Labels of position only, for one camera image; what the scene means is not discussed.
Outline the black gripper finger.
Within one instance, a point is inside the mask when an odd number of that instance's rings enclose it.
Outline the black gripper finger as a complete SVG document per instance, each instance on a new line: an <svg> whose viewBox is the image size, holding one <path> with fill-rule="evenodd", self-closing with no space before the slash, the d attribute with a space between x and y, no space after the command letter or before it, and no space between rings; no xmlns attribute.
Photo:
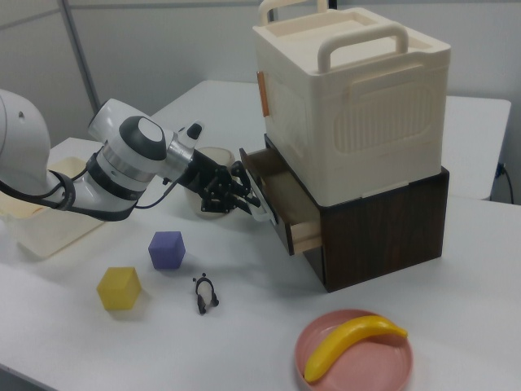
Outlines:
<svg viewBox="0 0 521 391"><path fill-rule="evenodd" d="M251 206L259 208L261 206L261 202L259 199L232 199L227 202L228 209L236 209L239 208L244 212L252 215Z"/></svg>
<svg viewBox="0 0 521 391"><path fill-rule="evenodd" d="M231 165L231 176L237 179L233 185L235 195L244 198L249 204L260 203L260 200L252 193L250 178L241 161L235 161Z"/></svg>

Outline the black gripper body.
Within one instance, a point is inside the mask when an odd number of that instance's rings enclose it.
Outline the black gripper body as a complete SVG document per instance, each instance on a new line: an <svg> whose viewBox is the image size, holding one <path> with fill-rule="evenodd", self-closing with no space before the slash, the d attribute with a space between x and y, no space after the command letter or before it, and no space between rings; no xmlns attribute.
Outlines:
<svg viewBox="0 0 521 391"><path fill-rule="evenodd" d="M224 148L195 150L178 184L199 198L201 213L228 213L234 155Z"/></svg>

